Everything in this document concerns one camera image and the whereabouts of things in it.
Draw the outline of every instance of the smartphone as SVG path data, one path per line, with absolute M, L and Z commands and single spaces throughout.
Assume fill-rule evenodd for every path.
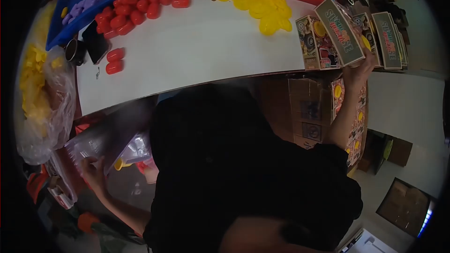
M 94 65 L 98 65 L 106 53 L 111 49 L 111 45 L 102 33 L 97 33 L 97 22 L 93 21 L 82 33 L 83 41 L 86 44 L 87 52 Z

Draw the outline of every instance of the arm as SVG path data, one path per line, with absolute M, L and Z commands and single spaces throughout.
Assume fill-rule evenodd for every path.
M 123 201 L 113 198 L 107 188 L 106 180 L 103 174 L 104 157 L 99 160 L 98 168 L 91 163 L 97 162 L 96 158 L 88 157 L 82 160 L 83 176 L 86 182 L 97 195 L 100 202 L 122 222 L 126 223 L 135 232 L 142 235 L 145 226 L 150 221 L 150 212 L 126 204 Z
M 346 66 L 342 69 L 345 87 L 344 102 L 323 139 L 324 144 L 335 144 L 341 149 L 347 147 L 348 135 L 352 130 L 352 123 L 355 118 L 359 92 L 375 67 L 375 58 L 370 50 L 364 48 L 364 54 L 366 58 L 358 67 Z

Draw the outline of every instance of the hand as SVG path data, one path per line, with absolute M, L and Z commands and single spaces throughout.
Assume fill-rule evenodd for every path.
M 92 165 L 92 163 L 98 161 L 98 168 Z M 92 188 L 97 197 L 103 197 L 108 193 L 106 189 L 106 179 L 103 174 L 103 169 L 105 166 L 105 157 L 100 157 L 100 160 L 97 160 L 95 157 L 86 157 L 83 158 L 81 162 L 83 177 L 89 186 Z
M 359 66 L 346 66 L 342 69 L 345 97 L 348 95 L 357 97 L 375 67 L 376 60 L 372 52 L 366 47 L 363 48 L 363 51 L 366 58 L 357 62 Z

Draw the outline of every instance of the plastic bag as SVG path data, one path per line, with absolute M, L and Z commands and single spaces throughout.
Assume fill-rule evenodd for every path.
M 17 150 L 26 163 L 38 165 L 69 139 L 76 108 L 75 77 L 59 46 L 46 54 L 42 73 L 30 74 L 21 76 L 26 119 L 17 134 Z

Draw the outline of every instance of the wall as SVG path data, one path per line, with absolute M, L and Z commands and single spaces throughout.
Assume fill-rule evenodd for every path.
M 396 0 L 395 4 L 406 11 L 409 24 L 408 71 L 423 76 L 448 77 L 447 47 L 427 3 L 424 0 Z

